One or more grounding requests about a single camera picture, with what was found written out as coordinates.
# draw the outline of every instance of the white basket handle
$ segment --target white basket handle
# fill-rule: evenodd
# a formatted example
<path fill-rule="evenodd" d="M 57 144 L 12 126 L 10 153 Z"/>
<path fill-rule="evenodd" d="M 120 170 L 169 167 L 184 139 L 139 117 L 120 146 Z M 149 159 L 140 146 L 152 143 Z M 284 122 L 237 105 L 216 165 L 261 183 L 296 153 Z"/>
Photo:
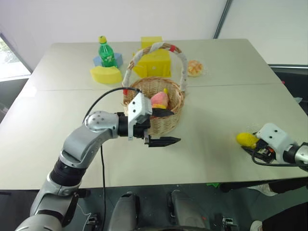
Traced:
<path fill-rule="evenodd" d="M 124 79 L 122 82 L 123 87 L 129 87 L 129 77 L 131 75 L 131 71 L 133 67 L 139 62 L 141 57 L 145 54 L 149 54 L 158 49 L 164 49 L 164 50 L 171 51 L 175 53 L 181 59 L 182 72 L 181 72 L 181 79 L 180 79 L 180 90 L 185 91 L 186 86 L 187 86 L 186 81 L 187 81 L 187 69 L 188 69 L 188 62 L 187 62 L 186 56 L 183 54 L 183 52 L 178 47 L 172 44 L 169 44 L 169 43 L 165 43 L 165 42 L 154 43 L 152 46 L 144 48 L 143 50 L 140 50 L 135 54 L 133 59 L 128 64 L 128 67 L 127 67 L 127 70 L 126 70 L 126 73 L 124 75 Z"/>

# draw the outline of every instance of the green plastic bottle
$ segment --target green plastic bottle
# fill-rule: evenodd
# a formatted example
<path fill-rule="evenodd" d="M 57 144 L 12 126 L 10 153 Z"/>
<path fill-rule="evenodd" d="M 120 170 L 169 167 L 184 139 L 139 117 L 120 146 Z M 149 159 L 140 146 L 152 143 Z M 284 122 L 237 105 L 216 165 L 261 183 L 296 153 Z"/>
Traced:
<path fill-rule="evenodd" d="M 107 40 L 105 36 L 99 37 L 99 42 L 101 44 L 98 54 L 102 59 L 102 65 L 104 67 L 117 66 L 114 51 L 107 44 Z"/>

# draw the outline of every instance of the white wall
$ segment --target white wall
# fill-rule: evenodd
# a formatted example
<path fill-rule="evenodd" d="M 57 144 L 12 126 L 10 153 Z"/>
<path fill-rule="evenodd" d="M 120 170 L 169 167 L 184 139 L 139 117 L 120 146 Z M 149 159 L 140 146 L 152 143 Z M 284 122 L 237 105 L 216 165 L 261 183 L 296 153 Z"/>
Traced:
<path fill-rule="evenodd" d="M 55 42 L 210 39 L 226 0 L 0 0 L 0 32 L 35 68 Z"/>
<path fill-rule="evenodd" d="M 219 38 L 246 38 L 269 64 L 308 64 L 307 0 L 233 0 Z"/>

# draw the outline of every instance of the white sneaker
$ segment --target white sneaker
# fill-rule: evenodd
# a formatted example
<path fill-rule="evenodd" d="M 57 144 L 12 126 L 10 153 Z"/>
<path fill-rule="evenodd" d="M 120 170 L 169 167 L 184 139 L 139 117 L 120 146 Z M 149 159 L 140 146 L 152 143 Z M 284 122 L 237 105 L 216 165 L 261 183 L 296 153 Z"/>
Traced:
<path fill-rule="evenodd" d="M 260 220 L 255 220 L 252 222 L 250 231 L 262 231 L 262 222 Z"/>
<path fill-rule="evenodd" d="M 260 184 L 260 185 L 257 185 L 257 186 L 248 187 L 248 189 L 258 190 L 260 193 L 262 193 L 266 196 L 274 196 L 274 195 L 277 194 L 277 193 L 273 192 L 272 190 L 270 190 L 269 184 Z"/>

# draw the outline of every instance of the black cable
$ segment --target black cable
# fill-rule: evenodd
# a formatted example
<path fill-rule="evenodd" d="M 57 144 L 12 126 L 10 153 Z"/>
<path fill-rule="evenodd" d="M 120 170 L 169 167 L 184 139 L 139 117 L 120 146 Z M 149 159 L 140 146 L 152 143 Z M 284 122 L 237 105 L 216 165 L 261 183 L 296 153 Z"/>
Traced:
<path fill-rule="evenodd" d="M 111 92 L 117 91 L 117 90 L 134 90 L 136 92 L 142 92 L 140 89 L 138 88 L 131 88 L 131 87 L 120 87 L 120 88 L 114 88 L 112 90 L 109 90 L 107 92 L 105 92 L 103 95 L 101 95 L 92 105 L 91 107 L 88 109 L 85 117 L 83 118 L 82 123 L 84 123 L 86 117 L 90 114 L 91 110 L 93 109 L 93 107 L 106 95 L 108 95 Z M 104 201 L 104 215 L 103 215 L 103 221 L 102 221 L 102 227 L 101 227 L 101 231 L 104 230 L 105 227 L 105 221 L 106 221 L 106 184 L 105 184 L 105 163 L 104 163 L 104 158 L 103 158 L 103 146 L 101 145 L 101 159 L 102 159 L 102 167 L 103 167 L 103 201 Z"/>
<path fill-rule="evenodd" d="M 136 92 L 142 92 L 140 89 L 138 88 L 131 88 L 131 87 L 120 87 L 120 88 L 114 88 L 114 89 L 111 89 L 107 92 L 105 92 L 103 95 L 101 95 L 92 105 L 91 107 L 88 109 L 85 117 L 83 118 L 83 122 L 85 121 L 86 117 L 90 114 L 91 110 L 93 109 L 93 107 L 103 98 L 105 97 L 106 95 L 108 95 L 109 93 L 111 92 L 114 92 L 114 91 L 117 91 L 117 90 L 134 90 Z"/>
<path fill-rule="evenodd" d="M 255 159 L 256 152 L 257 152 L 257 148 L 255 148 L 254 151 L 251 153 L 251 159 L 257 165 L 272 166 L 272 167 L 308 167 L 307 164 L 269 164 L 269 163 L 261 163 L 261 162 L 256 161 L 256 159 Z"/>
<path fill-rule="evenodd" d="M 105 221 L 106 221 L 106 185 L 105 185 L 105 163 L 103 158 L 103 146 L 101 146 L 101 159 L 102 159 L 102 167 L 103 167 L 103 200 L 104 200 L 104 217 L 101 231 L 104 230 Z"/>

